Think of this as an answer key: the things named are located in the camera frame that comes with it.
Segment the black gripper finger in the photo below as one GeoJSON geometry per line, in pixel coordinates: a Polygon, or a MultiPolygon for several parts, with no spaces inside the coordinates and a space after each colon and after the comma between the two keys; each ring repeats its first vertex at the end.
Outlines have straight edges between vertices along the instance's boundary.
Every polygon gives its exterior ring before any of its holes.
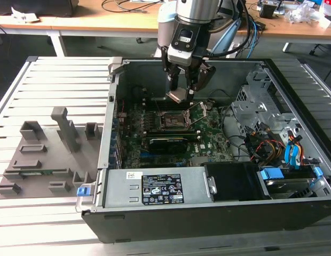
{"type": "Polygon", "coordinates": [[[163,70],[167,73],[169,89],[174,91],[178,87],[178,75],[180,74],[180,69],[177,64],[171,63],[168,60],[168,47],[161,47],[161,60],[163,65],[163,70]]]}
{"type": "Polygon", "coordinates": [[[186,101],[191,101],[194,98],[195,92],[204,89],[213,75],[216,68],[207,63],[201,63],[199,66],[189,66],[185,69],[186,77],[186,101]]]}

